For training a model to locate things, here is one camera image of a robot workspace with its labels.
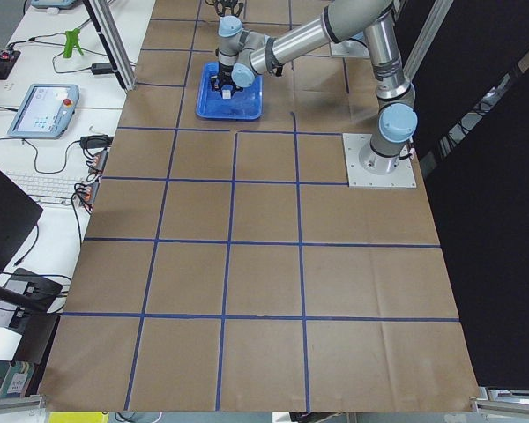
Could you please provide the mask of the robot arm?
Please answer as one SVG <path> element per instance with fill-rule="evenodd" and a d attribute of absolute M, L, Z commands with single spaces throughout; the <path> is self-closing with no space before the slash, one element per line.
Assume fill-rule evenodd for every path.
<path fill-rule="evenodd" d="M 221 16 L 218 71 L 210 79 L 211 88 L 240 92 L 260 75 L 280 76 L 286 63 L 322 46 L 329 46 L 335 57 L 347 57 L 350 48 L 361 45 L 371 61 L 379 111 L 359 161 L 372 174 L 390 174 L 404 160 L 401 152 L 418 124 L 414 85 L 403 69 L 394 13 L 392 1 L 333 1 L 317 18 L 280 37 L 249 30 L 234 15 Z"/>

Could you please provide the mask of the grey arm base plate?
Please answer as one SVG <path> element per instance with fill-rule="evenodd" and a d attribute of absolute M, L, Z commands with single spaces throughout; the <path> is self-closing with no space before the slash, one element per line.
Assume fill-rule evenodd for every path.
<path fill-rule="evenodd" d="M 406 146 L 394 158 L 379 156 L 371 149 L 371 135 L 343 133 L 347 184 L 353 189 L 415 189 L 412 161 L 402 159 Z"/>

